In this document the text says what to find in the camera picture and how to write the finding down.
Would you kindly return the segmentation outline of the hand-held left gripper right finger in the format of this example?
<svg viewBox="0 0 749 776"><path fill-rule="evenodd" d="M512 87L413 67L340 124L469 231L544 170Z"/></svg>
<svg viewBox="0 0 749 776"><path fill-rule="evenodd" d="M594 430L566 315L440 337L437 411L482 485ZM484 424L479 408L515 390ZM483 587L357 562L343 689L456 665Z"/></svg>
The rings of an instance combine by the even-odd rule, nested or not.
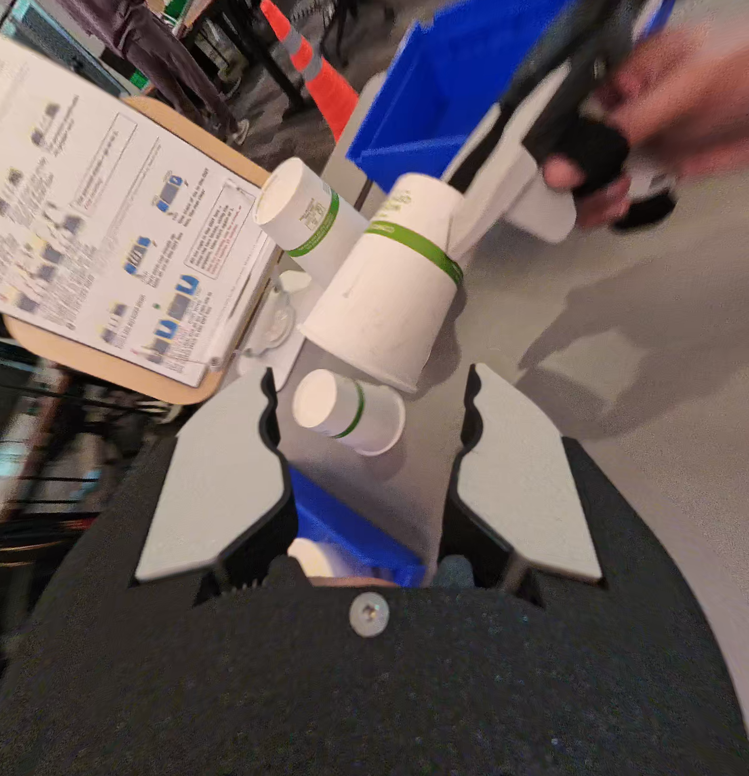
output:
<svg viewBox="0 0 749 776"><path fill-rule="evenodd" d="M441 532L441 583L516 593L529 573L597 585L602 567L561 432L473 364Z"/></svg>

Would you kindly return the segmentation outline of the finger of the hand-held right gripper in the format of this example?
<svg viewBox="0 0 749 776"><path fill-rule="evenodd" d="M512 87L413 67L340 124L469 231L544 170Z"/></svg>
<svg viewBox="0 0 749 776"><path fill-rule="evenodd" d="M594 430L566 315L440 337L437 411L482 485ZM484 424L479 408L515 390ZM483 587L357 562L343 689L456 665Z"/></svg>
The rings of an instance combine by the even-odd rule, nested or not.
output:
<svg viewBox="0 0 749 776"><path fill-rule="evenodd" d="M534 126L534 90L523 84L495 102L454 156L442 181L469 192L475 177L487 178L481 190L522 192L534 176L528 137Z"/></svg>
<svg viewBox="0 0 749 776"><path fill-rule="evenodd" d="M572 194L547 186L520 141L501 141L476 173L450 219L450 255L468 253L499 221L551 245L576 223Z"/></svg>

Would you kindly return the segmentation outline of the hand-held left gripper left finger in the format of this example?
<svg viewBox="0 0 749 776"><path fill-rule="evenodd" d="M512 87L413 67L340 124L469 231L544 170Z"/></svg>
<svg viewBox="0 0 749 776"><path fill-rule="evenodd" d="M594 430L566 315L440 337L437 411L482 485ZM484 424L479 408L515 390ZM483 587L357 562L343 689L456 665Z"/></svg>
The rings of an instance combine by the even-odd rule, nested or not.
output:
<svg viewBox="0 0 749 776"><path fill-rule="evenodd" d="M137 583L199 572L218 590L242 588L286 555L299 521L277 405L265 369L216 393L178 432Z"/></svg>

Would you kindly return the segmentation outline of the blue plastic bin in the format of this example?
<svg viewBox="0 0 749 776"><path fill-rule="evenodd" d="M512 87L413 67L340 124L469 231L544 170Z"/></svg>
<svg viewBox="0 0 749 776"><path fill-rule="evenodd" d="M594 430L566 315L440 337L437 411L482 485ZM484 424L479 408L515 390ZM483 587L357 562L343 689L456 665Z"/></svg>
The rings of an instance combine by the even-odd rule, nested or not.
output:
<svg viewBox="0 0 749 776"><path fill-rule="evenodd" d="M384 572L400 587L421 587L426 569L413 551L323 490L288 469L299 520L298 538L334 546L359 567Z"/></svg>
<svg viewBox="0 0 749 776"><path fill-rule="evenodd" d="M382 191L408 173L439 179L482 120L505 119L572 64L579 97L593 64L617 63L660 31L675 2L474 1L442 8L402 40L347 159Z"/></svg>

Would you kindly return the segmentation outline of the white paper cup green band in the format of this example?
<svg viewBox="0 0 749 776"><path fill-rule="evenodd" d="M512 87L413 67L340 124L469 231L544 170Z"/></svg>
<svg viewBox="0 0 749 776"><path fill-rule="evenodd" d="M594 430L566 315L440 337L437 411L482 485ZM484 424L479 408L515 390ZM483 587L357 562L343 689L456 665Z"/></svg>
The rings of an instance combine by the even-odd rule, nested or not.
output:
<svg viewBox="0 0 749 776"><path fill-rule="evenodd" d="M390 386L317 369L297 385L292 415L299 427L338 441L363 457L396 446L406 426L406 404Z"/></svg>
<svg viewBox="0 0 749 776"><path fill-rule="evenodd" d="M331 284L369 225L296 157L282 162L265 182L253 220L322 289Z"/></svg>
<svg viewBox="0 0 749 776"><path fill-rule="evenodd" d="M347 573L344 558L334 545L327 542L298 537L287 554L299 562L309 578L341 578Z"/></svg>
<svg viewBox="0 0 749 776"><path fill-rule="evenodd" d="M450 256L462 195L423 174L401 176L299 330L378 382L416 393L464 280Z"/></svg>

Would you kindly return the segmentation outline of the orange traffic cone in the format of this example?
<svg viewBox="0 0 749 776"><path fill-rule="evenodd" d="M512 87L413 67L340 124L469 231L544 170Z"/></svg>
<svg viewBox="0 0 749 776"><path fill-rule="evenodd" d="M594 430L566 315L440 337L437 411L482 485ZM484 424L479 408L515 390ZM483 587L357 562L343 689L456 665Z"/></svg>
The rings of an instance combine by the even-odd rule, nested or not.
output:
<svg viewBox="0 0 749 776"><path fill-rule="evenodd" d="M295 70L301 74L307 91L315 102L333 139L339 142L359 95L310 42L291 24L272 1L262 1L260 10L287 52Z"/></svg>

